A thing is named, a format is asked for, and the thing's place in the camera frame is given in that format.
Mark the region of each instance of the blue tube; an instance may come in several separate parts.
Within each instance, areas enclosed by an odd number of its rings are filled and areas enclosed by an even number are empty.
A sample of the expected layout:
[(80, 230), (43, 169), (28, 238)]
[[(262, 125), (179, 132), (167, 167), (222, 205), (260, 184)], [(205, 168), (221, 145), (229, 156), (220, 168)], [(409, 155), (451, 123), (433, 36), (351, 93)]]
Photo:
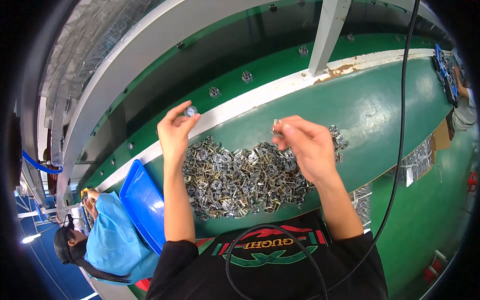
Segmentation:
[(40, 171), (44, 171), (45, 173), (48, 173), (48, 174), (60, 174), (63, 171), (63, 167), (60, 167), (58, 170), (52, 170), (47, 167), (44, 167), (41, 164), (34, 161), (30, 156), (28, 156), (25, 150), (22, 150), (22, 151), (23, 151), (22, 156), (25, 158), (25, 160), (28, 161), (36, 169), (39, 169)]

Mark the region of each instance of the cardboard box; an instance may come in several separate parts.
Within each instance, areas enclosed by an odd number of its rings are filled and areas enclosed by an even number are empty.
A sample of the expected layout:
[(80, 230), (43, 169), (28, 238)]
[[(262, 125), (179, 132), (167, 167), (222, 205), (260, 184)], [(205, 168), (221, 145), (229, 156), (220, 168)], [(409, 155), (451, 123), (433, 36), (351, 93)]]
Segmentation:
[(433, 132), (433, 153), (432, 162), (435, 163), (437, 150), (450, 148), (450, 136), (448, 135), (447, 119), (444, 119)]

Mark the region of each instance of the fluorescent light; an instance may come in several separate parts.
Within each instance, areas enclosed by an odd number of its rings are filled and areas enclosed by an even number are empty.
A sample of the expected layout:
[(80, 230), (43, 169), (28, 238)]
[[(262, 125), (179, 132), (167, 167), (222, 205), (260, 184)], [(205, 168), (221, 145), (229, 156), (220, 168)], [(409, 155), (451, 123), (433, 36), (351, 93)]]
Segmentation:
[(88, 300), (88, 299), (91, 299), (91, 298), (95, 297), (96, 295), (98, 295), (97, 292), (93, 293), (92, 295), (86, 296), (85, 298), (81, 298), (80, 300)]
[(35, 234), (35, 235), (32, 235), (32, 236), (26, 237), (22, 240), (22, 243), (24, 243), (24, 244), (30, 243), (31, 241), (33, 241), (34, 239), (38, 238), (41, 235), (42, 235), (41, 233), (38, 233), (38, 234)]

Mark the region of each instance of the finger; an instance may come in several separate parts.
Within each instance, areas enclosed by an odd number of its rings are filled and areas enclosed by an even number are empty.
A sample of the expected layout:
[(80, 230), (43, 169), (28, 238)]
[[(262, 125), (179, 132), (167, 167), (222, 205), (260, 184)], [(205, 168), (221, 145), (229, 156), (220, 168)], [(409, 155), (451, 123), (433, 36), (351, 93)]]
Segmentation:
[(272, 142), (278, 145), (280, 151), (284, 151), (287, 148), (287, 141), (279, 136), (274, 136)]
[(171, 110), (168, 111), (168, 113), (165, 115), (165, 117), (163, 118), (163, 120), (166, 120), (168, 121), (169, 123), (172, 123), (175, 118), (183, 113), (183, 111), (189, 107), (190, 105), (192, 104), (192, 102), (190, 100), (188, 101), (185, 101), (183, 102), (182, 104), (178, 105), (178, 106), (175, 106), (174, 108), (172, 108)]
[(185, 122), (186, 120), (188, 120), (188, 117), (187, 116), (178, 116), (175, 118), (175, 120), (173, 121), (173, 125), (174, 126), (180, 126), (183, 122)]
[(283, 134), (285, 135), (287, 145), (292, 148), (295, 155), (308, 151), (312, 145), (312, 141), (292, 124), (284, 125)]
[(322, 131), (326, 129), (326, 127), (322, 125), (315, 124), (313, 122), (310, 122), (304, 119), (300, 119), (300, 120), (291, 120), (289, 122), (277, 123), (275, 126), (275, 130), (283, 133), (283, 128), (286, 124), (291, 124), (295, 126), (297, 129), (302, 131), (304, 134), (306, 134), (310, 138), (313, 138), (321, 134)]
[(197, 123), (197, 121), (200, 119), (200, 114), (194, 114), (193, 116), (191, 116), (190, 118), (188, 118), (188, 120), (186, 120), (185, 122), (183, 122), (181, 125), (180, 125), (180, 128), (182, 128), (183, 130), (183, 133), (184, 134), (188, 134), (190, 132), (190, 130), (192, 130), (192, 128), (195, 126), (195, 124)]
[(295, 116), (290, 116), (290, 117), (281, 118), (281, 119), (280, 119), (280, 121), (281, 121), (280, 123), (283, 123), (283, 122), (287, 122), (287, 123), (288, 123), (288, 122), (290, 122), (290, 121), (298, 121), (298, 120), (303, 120), (303, 118), (300, 117), (300, 116), (295, 115)]

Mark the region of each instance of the pile of circuit boards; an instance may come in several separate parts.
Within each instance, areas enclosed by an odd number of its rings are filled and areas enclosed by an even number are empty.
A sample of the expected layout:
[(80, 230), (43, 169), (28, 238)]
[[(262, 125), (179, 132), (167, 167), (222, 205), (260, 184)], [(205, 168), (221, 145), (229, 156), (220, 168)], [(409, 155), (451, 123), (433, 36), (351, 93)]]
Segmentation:
[[(331, 132), (335, 151), (345, 149), (348, 141), (336, 126)], [(280, 151), (270, 142), (230, 152), (208, 136), (188, 146), (182, 172), (190, 205), (205, 221), (260, 211), (271, 214), (282, 203), (300, 206), (305, 194), (315, 190), (300, 172), (292, 150)]]
[(345, 150), (348, 146), (348, 140), (346, 140), (343, 135), (340, 134), (340, 131), (335, 125), (331, 125), (329, 128), (330, 134), (332, 135), (333, 148), (335, 151), (335, 163), (343, 162), (343, 153), (339, 153), (338, 150)]

